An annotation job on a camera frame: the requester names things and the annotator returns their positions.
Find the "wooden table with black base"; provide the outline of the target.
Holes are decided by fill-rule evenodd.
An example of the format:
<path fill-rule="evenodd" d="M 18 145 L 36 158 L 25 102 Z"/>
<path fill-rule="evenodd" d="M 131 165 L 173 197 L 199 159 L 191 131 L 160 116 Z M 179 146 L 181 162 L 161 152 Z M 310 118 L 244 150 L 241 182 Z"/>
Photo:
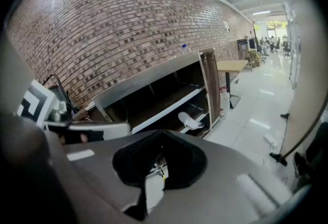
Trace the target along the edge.
<path fill-rule="evenodd" d="M 225 73 L 226 88 L 230 94 L 230 108 L 234 109 L 239 103 L 241 97 L 231 94 L 230 73 L 239 74 L 247 65 L 247 60 L 220 60 L 217 62 L 217 71 Z"/>

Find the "wooden rack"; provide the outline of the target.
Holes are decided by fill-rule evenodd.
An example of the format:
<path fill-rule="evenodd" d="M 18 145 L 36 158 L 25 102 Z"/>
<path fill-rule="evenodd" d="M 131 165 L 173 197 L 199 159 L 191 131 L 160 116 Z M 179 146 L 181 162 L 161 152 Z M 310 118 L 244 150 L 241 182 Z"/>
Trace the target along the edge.
<path fill-rule="evenodd" d="M 260 67 L 261 64 L 265 63 L 266 58 L 266 56 L 262 55 L 256 50 L 249 50 L 246 52 L 246 60 L 248 61 L 247 65 L 251 67 L 251 69 Z"/>

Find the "person's trouser leg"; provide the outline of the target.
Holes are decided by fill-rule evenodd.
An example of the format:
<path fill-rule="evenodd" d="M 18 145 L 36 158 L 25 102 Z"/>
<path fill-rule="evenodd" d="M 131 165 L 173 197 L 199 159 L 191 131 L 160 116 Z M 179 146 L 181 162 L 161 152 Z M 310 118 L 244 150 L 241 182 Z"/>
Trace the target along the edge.
<path fill-rule="evenodd" d="M 306 150 L 306 160 L 310 167 L 328 160 L 328 122 L 323 122 Z"/>

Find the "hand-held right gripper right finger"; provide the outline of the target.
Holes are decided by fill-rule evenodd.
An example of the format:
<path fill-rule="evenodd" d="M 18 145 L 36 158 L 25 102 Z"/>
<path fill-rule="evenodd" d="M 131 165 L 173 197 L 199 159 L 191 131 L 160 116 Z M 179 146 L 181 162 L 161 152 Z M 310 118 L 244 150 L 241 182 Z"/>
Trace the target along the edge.
<path fill-rule="evenodd" d="M 290 214 L 292 194 L 268 170 L 226 146 L 179 137 L 204 151 L 207 166 L 188 188 L 165 191 L 151 224 L 280 223 Z"/>

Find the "translucent plastic jug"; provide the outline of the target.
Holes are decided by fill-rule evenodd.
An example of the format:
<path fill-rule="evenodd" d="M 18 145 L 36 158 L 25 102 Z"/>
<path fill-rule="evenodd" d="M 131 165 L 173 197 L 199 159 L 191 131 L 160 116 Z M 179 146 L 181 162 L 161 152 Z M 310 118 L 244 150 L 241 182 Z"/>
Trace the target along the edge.
<path fill-rule="evenodd" d="M 230 94 L 226 87 L 220 88 L 220 115 L 226 119 L 230 111 Z"/>

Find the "metal shelf rack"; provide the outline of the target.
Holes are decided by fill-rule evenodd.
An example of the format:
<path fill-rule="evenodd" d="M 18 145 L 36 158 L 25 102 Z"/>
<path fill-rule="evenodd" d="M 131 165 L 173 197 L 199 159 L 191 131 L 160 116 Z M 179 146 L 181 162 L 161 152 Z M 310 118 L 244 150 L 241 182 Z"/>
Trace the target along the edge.
<path fill-rule="evenodd" d="M 204 128 L 187 130 L 178 113 L 201 113 Z M 93 97 L 93 121 L 126 122 L 131 134 L 166 129 L 204 138 L 221 119 L 214 49 L 195 51 L 135 74 Z"/>

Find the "black cabinet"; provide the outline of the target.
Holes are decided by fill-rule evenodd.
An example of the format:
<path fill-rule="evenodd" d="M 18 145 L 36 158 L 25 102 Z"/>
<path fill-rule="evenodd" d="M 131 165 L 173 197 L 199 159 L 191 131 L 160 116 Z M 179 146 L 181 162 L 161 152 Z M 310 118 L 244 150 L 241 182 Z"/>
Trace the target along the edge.
<path fill-rule="evenodd" d="M 248 53 L 251 51 L 257 51 L 256 42 L 253 38 L 244 38 L 237 40 L 238 57 L 240 60 L 244 60 L 248 57 Z"/>

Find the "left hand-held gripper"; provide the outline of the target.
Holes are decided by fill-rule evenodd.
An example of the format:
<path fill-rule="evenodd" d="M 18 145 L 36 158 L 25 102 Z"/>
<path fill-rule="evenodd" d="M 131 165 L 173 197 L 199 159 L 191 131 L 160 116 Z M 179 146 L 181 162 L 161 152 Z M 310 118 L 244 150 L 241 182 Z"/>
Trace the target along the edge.
<path fill-rule="evenodd" d="M 16 115 L 35 122 L 40 128 L 50 130 L 64 127 L 76 110 L 62 86 L 50 85 L 48 81 L 33 80 L 18 107 Z M 128 123 L 103 121 L 76 121 L 67 130 L 77 132 L 81 141 L 102 141 L 125 137 L 130 134 Z"/>

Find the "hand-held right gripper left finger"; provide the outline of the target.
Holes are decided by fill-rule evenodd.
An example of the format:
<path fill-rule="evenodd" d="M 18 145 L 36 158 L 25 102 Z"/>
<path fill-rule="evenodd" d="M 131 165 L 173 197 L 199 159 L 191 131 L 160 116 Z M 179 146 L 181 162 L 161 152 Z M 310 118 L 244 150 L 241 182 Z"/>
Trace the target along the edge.
<path fill-rule="evenodd" d="M 51 166 L 79 224 L 140 224 L 125 211 L 137 204 L 141 190 L 125 185 L 112 166 L 114 153 L 139 139 L 131 135 L 63 146 L 55 133 L 47 133 Z"/>

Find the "dark wooden table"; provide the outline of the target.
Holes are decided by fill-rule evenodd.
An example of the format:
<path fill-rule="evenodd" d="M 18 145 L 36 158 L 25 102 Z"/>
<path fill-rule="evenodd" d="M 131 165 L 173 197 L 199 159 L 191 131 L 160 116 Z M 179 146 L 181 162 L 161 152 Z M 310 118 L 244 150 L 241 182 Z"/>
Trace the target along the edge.
<path fill-rule="evenodd" d="M 311 7 L 300 7 L 295 13 L 301 46 L 298 82 L 282 147 L 278 154 L 270 154 L 284 166 L 312 132 L 328 102 L 328 28 L 321 13 Z"/>

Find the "white power strip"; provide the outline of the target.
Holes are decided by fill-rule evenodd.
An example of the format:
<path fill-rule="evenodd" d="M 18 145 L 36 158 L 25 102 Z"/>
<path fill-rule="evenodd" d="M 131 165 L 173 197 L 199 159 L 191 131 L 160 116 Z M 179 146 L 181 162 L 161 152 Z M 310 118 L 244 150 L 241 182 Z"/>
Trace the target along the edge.
<path fill-rule="evenodd" d="M 264 134 L 264 139 L 272 146 L 272 147 L 277 147 L 278 145 L 278 140 L 273 137 L 270 133 L 265 133 Z"/>

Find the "white shoe with tan sole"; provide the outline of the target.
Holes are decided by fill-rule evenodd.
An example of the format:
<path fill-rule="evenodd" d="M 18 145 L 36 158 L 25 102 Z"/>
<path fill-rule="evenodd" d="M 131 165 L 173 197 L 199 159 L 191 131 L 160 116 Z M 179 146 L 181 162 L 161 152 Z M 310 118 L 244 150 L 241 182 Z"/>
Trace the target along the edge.
<path fill-rule="evenodd" d="M 205 117 L 206 117 L 206 114 L 203 114 L 203 113 L 196 115 L 195 118 L 191 117 L 186 112 L 178 113 L 178 119 L 184 125 L 185 132 L 187 130 L 193 131 L 193 130 L 204 128 L 205 124 L 201 120 Z"/>

